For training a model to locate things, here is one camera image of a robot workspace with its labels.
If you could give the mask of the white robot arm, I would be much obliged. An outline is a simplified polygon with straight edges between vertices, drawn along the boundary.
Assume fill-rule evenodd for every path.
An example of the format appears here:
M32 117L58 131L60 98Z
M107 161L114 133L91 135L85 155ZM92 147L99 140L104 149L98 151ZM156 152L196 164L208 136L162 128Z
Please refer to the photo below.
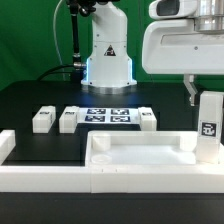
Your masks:
M142 67L148 74L184 77L197 101L196 75L224 75L224 0L154 0L145 30ZM136 84L127 55L127 17L109 0L98 0L92 17L93 51L82 84L115 94Z

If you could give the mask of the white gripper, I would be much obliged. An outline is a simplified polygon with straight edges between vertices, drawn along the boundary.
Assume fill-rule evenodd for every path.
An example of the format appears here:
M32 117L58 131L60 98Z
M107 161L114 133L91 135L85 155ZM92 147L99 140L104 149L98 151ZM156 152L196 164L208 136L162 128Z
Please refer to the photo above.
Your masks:
M195 75L224 75L224 0L154 0L144 33L148 74L185 74L190 105L198 104Z

